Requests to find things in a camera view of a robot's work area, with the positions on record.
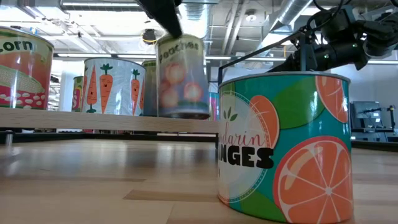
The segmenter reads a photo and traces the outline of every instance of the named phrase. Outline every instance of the green can label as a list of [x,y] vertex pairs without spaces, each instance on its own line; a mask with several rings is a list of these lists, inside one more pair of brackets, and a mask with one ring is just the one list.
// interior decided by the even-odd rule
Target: green can label
[[278,222],[351,218],[348,85],[324,75],[263,76],[223,85],[220,200]]

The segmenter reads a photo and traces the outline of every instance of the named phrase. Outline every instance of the ceiling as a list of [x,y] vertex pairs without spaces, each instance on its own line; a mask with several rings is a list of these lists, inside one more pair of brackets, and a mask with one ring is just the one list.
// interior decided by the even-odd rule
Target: ceiling
[[[29,31],[37,30],[37,34],[51,41],[55,52],[59,53],[107,53],[107,54],[154,54],[154,46],[142,41],[145,29],[155,29],[156,36],[165,34],[163,28],[154,20],[150,20],[145,12],[134,1],[125,0],[36,0],[27,7],[17,7],[17,0],[3,0],[0,6],[0,26],[21,26]],[[183,31],[202,37],[206,44],[207,55],[221,55],[228,21],[231,19],[231,8],[239,0],[207,0],[217,4],[201,4],[200,0],[184,1],[179,7],[180,21]],[[318,0],[320,5],[336,6],[339,0]],[[118,10],[112,5],[101,8],[95,4],[124,3],[131,4],[127,10]],[[254,9],[255,21],[242,20],[231,54],[252,52],[264,38],[262,27],[266,17],[280,9],[282,0],[251,0],[246,9]],[[389,0],[354,0],[351,4],[360,11],[390,5]],[[199,17],[188,15],[193,10],[201,12]],[[235,15],[235,25],[240,15],[241,4]],[[310,5],[306,15],[316,12]],[[293,45],[274,49],[275,56],[284,56],[294,50]]]

